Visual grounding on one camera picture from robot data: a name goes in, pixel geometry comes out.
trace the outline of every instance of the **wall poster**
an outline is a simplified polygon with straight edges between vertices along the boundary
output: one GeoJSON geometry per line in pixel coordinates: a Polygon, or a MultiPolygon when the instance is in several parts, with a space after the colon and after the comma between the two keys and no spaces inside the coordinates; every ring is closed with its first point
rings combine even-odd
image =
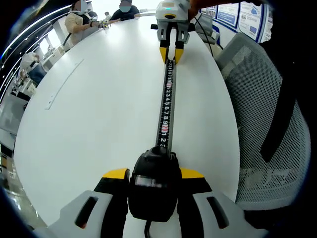
{"type": "Polygon", "coordinates": [[[269,39],[271,39],[271,28],[273,26],[273,10],[269,5],[266,5],[266,7],[266,20],[261,42],[268,41],[269,39]]]}
{"type": "Polygon", "coordinates": [[[218,6],[217,19],[236,27],[238,18],[239,4],[222,4],[218,6]]]}
{"type": "Polygon", "coordinates": [[[218,6],[207,7],[207,15],[212,16],[213,18],[216,18],[217,7],[218,6]]]}
{"type": "Polygon", "coordinates": [[[240,6],[239,29],[241,32],[256,40],[260,32],[262,5],[242,2],[240,6]]]}

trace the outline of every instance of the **black cable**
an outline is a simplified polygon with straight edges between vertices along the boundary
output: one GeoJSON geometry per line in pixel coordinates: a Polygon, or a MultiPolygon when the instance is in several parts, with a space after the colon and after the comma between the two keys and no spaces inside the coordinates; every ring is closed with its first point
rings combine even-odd
{"type": "Polygon", "coordinates": [[[195,17],[195,20],[197,21],[197,23],[199,24],[199,26],[201,27],[201,29],[203,30],[203,32],[204,32],[204,34],[205,34],[206,40],[207,40],[208,45],[209,45],[209,48],[210,48],[211,55],[212,55],[212,57],[213,57],[212,49],[211,49],[210,42],[209,42],[209,40],[208,40],[207,34],[206,34],[206,32],[205,32],[203,26],[200,24],[200,22],[197,20],[196,17],[195,17]]]}
{"type": "Polygon", "coordinates": [[[144,236],[145,236],[145,238],[151,238],[151,236],[150,236],[150,226],[151,226],[151,221],[147,221],[145,223],[145,227],[144,227],[144,236]]]}

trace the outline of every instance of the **mesh chair back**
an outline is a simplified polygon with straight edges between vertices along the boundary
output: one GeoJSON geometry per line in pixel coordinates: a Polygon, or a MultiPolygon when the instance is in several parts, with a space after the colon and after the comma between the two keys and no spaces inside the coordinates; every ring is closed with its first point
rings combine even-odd
{"type": "Polygon", "coordinates": [[[301,188],[311,154],[309,129],[297,102],[279,148],[266,163],[260,150],[283,79],[265,50],[242,33],[236,34],[216,62],[225,79],[239,131],[237,204],[244,210],[290,205],[301,188]]]}

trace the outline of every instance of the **hand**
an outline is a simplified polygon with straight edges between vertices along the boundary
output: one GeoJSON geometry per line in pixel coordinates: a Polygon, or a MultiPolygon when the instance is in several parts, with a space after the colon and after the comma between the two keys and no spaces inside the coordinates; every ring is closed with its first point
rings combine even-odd
{"type": "Polygon", "coordinates": [[[191,8],[188,10],[188,21],[191,21],[199,11],[199,8],[196,7],[195,0],[190,1],[191,8]]]}
{"type": "Polygon", "coordinates": [[[92,27],[98,27],[98,26],[99,26],[99,22],[93,21],[93,22],[91,23],[91,26],[92,26],[92,27]]]}

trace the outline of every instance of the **woman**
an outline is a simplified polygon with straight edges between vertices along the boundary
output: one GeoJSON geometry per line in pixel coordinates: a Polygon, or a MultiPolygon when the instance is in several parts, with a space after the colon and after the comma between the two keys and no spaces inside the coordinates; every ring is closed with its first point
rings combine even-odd
{"type": "Polygon", "coordinates": [[[71,11],[66,17],[65,26],[71,34],[70,39],[74,45],[97,31],[99,23],[91,21],[87,13],[87,4],[83,0],[76,0],[71,6],[71,11]]]}

